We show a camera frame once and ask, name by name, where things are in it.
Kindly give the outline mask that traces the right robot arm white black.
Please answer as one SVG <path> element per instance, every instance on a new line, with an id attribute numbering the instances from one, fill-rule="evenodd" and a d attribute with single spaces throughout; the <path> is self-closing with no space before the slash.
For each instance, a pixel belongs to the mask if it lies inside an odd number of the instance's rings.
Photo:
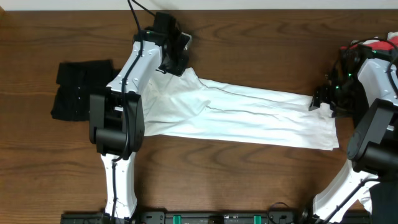
<path id="1" fill-rule="evenodd" d="M 397 46 L 358 43 L 341 49 L 309 109 L 326 103 L 350 116 L 347 160 L 305 208 L 300 223 L 397 223 Z"/>

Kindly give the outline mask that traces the white t-shirt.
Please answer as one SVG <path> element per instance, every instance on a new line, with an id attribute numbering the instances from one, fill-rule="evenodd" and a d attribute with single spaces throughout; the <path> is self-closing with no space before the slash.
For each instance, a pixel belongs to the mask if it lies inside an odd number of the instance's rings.
<path id="1" fill-rule="evenodd" d="M 311 96 L 155 73 L 142 93 L 145 135 L 250 142 L 330 151 L 339 146 L 331 109 Z"/>

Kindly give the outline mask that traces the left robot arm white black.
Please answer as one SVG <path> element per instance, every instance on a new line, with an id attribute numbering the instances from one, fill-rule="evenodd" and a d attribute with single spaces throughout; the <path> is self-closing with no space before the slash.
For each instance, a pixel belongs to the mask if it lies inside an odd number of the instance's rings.
<path id="1" fill-rule="evenodd" d="M 132 52 L 104 90 L 90 95 L 90 141 L 106 173 L 107 204 L 102 223 L 131 223 L 137 207 L 134 161 L 144 139 L 142 93 L 155 72 L 181 76 L 192 37 L 140 31 Z"/>

